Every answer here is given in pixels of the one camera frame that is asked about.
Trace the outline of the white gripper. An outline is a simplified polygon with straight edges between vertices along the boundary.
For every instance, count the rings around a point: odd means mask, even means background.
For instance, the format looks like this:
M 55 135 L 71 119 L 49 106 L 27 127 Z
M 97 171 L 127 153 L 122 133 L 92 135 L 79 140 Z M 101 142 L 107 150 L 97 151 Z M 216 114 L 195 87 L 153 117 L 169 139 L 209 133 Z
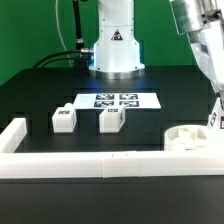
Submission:
M 220 23 L 189 35 L 196 63 L 210 80 L 214 91 L 224 97 L 224 30 Z

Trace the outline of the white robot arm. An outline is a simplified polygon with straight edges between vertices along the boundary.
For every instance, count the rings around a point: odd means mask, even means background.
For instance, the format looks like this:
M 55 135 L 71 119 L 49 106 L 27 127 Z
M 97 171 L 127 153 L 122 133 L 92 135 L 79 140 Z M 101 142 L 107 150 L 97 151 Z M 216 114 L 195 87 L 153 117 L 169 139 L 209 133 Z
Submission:
M 188 37 L 199 69 L 224 96 L 224 0 L 169 0 L 177 32 Z M 145 68 L 134 38 L 134 0 L 98 0 L 99 38 L 89 69 L 126 78 Z

